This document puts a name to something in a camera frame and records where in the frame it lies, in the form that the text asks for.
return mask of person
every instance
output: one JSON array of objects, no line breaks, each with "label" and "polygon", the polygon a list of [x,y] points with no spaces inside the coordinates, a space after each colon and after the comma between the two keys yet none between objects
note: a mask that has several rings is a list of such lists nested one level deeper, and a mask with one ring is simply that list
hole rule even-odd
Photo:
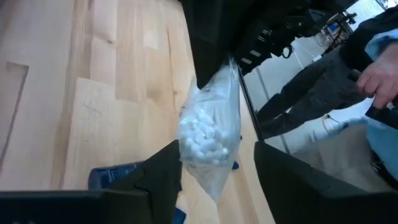
[{"label": "person", "polygon": [[[395,26],[386,25],[387,31],[379,32],[370,41],[363,42],[366,44],[366,53],[373,62],[364,69],[356,85],[360,93],[374,96],[375,108],[388,110],[386,105],[397,99],[398,95],[397,6],[374,20],[381,17],[384,17],[385,22],[388,21],[385,18],[389,17]],[[377,32],[385,24],[379,25],[380,27],[366,28]],[[389,116],[398,120],[397,104],[390,109]],[[368,192],[398,190],[398,129],[364,119],[351,121],[347,128],[337,132],[292,155]]]},{"label": "person", "polygon": [[[392,31],[396,28],[398,6],[360,23],[341,47],[300,71],[258,111],[262,137],[284,134],[331,110],[359,103],[366,96],[376,94],[374,106],[385,106],[398,91],[398,83],[391,75],[395,65],[385,62],[393,60],[390,55],[396,47]],[[373,38],[385,32],[383,45],[375,50],[375,43],[380,39]],[[385,52],[373,61],[383,50]],[[358,87],[347,78],[352,70],[362,73]]]}]

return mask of clear plastic bag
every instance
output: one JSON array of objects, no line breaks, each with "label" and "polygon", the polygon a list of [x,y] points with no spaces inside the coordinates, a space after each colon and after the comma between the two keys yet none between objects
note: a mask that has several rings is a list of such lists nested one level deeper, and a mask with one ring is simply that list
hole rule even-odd
[{"label": "clear plastic bag", "polygon": [[239,73],[232,58],[201,90],[192,81],[177,136],[183,165],[217,202],[241,136]]}]

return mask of light blue shirt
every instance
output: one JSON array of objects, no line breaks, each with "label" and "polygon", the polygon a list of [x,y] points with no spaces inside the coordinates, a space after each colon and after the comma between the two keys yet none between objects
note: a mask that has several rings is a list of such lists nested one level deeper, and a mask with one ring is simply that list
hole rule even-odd
[{"label": "light blue shirt", "polygon": [[[398,29],[377,34],[366,45],[365,52],[372,60],[375,60],[386,46],[395,40],[398,40]],[[382,123],[370,122],[366,137],[372,150],[383,161],[384,167],[398,180],[398,130]]]}]

